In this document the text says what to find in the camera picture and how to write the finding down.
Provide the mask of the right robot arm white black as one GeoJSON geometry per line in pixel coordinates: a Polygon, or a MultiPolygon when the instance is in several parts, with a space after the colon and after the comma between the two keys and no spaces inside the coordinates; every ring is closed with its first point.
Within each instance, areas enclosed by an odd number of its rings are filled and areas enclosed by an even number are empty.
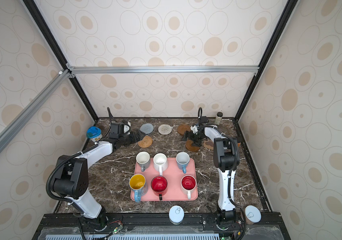
{"type": "Polygon", "coordinates": [[[216,225],[227,229],[239,219],[237,209],[240,205],[234,201],[234,178],[240,158],[237,141],[221,132],[215,125],[192,126],[184,136],[193,146],[200,146],[204,139],[213,141],[213,163],[219,174],[219,199],[215,213],[216,225]]]}

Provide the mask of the light blue fabric coaster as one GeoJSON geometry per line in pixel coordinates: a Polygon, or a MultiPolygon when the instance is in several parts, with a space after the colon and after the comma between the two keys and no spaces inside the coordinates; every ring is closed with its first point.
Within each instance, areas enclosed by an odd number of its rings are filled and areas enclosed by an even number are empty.
{"type": "Polygon", "coordinates": [[[150,123],[143,124],[140,127],[140,131],[142,131],[146,135],[149,135],[149,134],[151,134],[154,131],[154,126],[152,124],[150,124],[150,123]]]}

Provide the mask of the brown wooden round coaster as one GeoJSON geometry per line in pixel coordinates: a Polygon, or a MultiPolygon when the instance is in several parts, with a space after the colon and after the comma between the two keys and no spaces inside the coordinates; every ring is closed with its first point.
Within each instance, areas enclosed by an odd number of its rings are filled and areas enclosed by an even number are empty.
{"type": "Polygon", "coordinates": [[[179,125],[178,128],[177,128],[177,132],[180,134],[180,135],[184,135],[185,132],[187,131],[190,131],[190,126],[189,125],[179,125]]]}

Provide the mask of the paw shaped wooden coaster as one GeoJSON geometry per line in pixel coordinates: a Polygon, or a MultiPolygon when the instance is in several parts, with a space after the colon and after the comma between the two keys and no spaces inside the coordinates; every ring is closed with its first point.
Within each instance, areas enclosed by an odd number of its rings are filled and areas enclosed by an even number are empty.
{"type": "Polygon", "coordinates": [[[213,150],[214,148],[214,144],[213,141],[209,140],[209,141],[204,141],[203,142],[203,147],[209,150],[213,150]]]}

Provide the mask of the white multicolour woven coaster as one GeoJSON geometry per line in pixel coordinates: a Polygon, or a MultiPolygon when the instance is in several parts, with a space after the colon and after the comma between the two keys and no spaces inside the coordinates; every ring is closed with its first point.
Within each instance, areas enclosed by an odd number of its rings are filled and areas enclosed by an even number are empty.
{"type": "Polygon", "coordinates": [[[167,125],[167,124],[162,124],[158,128],[158,132],[161,135],[168,135],[172,132],[172,127],[170,125],[167,125]]]}

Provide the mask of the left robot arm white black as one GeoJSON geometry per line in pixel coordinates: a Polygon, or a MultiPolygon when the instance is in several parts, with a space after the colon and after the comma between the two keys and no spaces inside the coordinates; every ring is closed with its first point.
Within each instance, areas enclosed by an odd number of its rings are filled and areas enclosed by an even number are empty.
{"type": "Polygon", "coordinates": [[[137,143],[146,136],[140,130],[130,131],[121,136],[102,138],[94,146],[74,155],[58,158],[56,167],[48,177],[46,192],[54,200],[68,202],[81,214],[81,218],[96,230],[106,227],[106,210],[89,190],[89,167],[112,154],[122,146],[137,143]]]}

